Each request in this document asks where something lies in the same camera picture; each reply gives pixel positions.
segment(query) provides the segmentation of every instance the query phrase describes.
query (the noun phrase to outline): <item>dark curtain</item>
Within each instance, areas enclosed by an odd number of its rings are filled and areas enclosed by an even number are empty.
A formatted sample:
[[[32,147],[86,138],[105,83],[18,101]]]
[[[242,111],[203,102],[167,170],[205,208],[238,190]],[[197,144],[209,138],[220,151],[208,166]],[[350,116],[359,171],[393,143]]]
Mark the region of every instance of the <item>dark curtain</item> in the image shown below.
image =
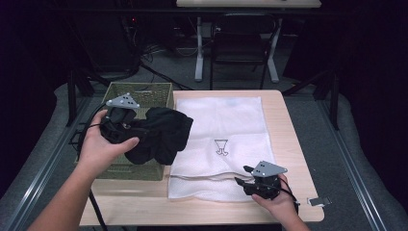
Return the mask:
[[[338,73],[340,92],[351,104],[365,155],[388,191],[408,211],[408,14],[404,13],[404,2],[369,1],[361,9],[373,7],[374,11],[351,21],[364,23],[354,35],[352,49],[342,54]],[[352,28],[342,22],[334,25],[306,22],[285,76],[301,81],[330,65],[348,28]]]
[[[0,3],[1,185],[3,196],[54,112],[54,90],[66,82],[60,40],[35,1]]]

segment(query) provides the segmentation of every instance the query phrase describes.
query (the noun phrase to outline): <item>tabletop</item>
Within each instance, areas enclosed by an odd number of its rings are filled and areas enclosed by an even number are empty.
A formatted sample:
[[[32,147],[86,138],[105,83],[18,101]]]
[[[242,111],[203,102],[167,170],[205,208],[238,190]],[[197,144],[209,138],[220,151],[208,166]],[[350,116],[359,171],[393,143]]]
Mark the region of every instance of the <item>tabletop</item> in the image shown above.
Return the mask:
[[[300,202],[305,222],[321,221],[320,207],[307,204],[318,197],[282,94],[278,90],[176,90],[180,98],[260,96],[276,164],[288,169],[293,194]],[[170,167],[162,181],[97,179],[92,191],[107,225],[205,225],[276,223],[267,210],[253,201],[213,202],[195,198],[170,201],[167,184]],[[88,201],[81,225],[98,225]]]
[[[177,0],[186,8],[319,8],[319,0]]]

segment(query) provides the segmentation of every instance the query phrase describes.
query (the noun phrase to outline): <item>human hand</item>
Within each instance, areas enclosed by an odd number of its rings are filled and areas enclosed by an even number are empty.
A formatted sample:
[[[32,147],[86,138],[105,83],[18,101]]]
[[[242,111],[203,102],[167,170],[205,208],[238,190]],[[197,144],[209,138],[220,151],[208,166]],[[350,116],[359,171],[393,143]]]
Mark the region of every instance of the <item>human hand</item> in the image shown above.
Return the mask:
[[[95,115],[91,125],[99,124],[108,111],[103,110]],[[89,178],[96,178],[107,169],[114,160],[139,143],[139,138],[131,138],[122,143],[110,143],[102,137],[99,126],[88,129],[82,145],[76,169],[82,170]]]
[[[288,179],[284,174],[279,174],[278,177],[288,183]],[[281,187],[282,189],[289,191],[287,184],[282,181]],[[272,200],[263,199],[257,194],[252,194],[252,199],[262,207],[266,208],[270,214],[288,230],[288,227],[292,227],[294,224],[298,224],[300,222],[303,223],[303,221],[301,221],[300,217],[297,215],[296,209],[294,208],[292,197],[285,192],[281,192]]]

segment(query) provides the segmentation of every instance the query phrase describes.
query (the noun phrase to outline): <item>white table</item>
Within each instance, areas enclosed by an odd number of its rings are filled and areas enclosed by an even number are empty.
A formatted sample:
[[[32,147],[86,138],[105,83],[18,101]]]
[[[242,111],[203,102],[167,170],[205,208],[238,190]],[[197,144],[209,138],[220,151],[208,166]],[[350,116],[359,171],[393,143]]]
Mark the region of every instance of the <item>white table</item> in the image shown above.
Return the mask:
[[[177,0],[177,7],[182,8],[280,8],[284,10],[287,8],[319,8],[320,5],[319,0]],[[279,83],[279,77],[273,61],[273,54],[279,34],[280,26],[273,38],[268,59],[268,69],[272,83]],[[197,42],[197,63],[194,79],[196,82],[201,82],[204,65],[201,17],[197,18]]]

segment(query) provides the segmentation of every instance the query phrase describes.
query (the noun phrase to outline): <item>wooden table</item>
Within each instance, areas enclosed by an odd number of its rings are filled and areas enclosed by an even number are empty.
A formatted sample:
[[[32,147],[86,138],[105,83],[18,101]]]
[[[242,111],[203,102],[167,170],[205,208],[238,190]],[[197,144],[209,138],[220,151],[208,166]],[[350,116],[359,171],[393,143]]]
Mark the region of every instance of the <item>wooden table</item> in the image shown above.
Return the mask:
[[[174,99],[199,97],[261,96],[276,164],[286,167],[289,184],[301,203],[300,217],[308,221],[323,220],[320,207],[307,204],[307,198],[318,197],[300,148],[291,118],[277,90],[195,90],[175,91]],[[164,180],[132,181],[97,179],[92,185],[107,225],[205,225],[275,223],[276,219],[258,204],[250,202],[219,203],[188,199],[167,199],[169,167]],[[81,225],[98,225],[88,202]]]

